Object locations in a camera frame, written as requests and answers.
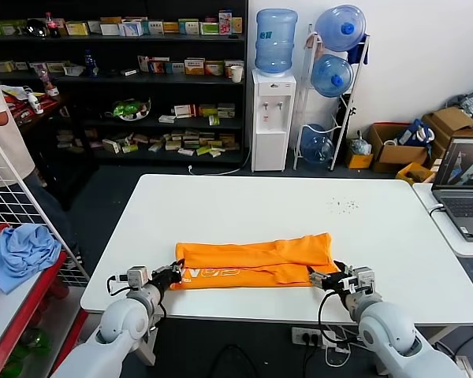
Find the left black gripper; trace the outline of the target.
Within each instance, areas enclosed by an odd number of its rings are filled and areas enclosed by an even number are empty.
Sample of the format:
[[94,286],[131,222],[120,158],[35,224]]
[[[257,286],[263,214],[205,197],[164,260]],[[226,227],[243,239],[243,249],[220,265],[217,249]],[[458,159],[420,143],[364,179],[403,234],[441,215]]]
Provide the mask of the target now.
[[161,267],[152,273],[152,285],[159,291],[167,291],[173,284],[185,281],[185,271],[181,271],[184,261],[179,260],[173,262],[168,267]]

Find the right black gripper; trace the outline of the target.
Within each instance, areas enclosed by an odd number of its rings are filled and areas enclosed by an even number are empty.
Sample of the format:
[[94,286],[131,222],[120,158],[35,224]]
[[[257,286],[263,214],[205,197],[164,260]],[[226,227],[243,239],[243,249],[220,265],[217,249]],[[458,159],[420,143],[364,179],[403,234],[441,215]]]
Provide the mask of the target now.
[[334,261],[340,272],[330,273],[328,276],[320,272],[311,272],[309,280],[312,286],[322,287],[335,292],[354,292],[355,277],[351,274],[351,267],[342,261]]

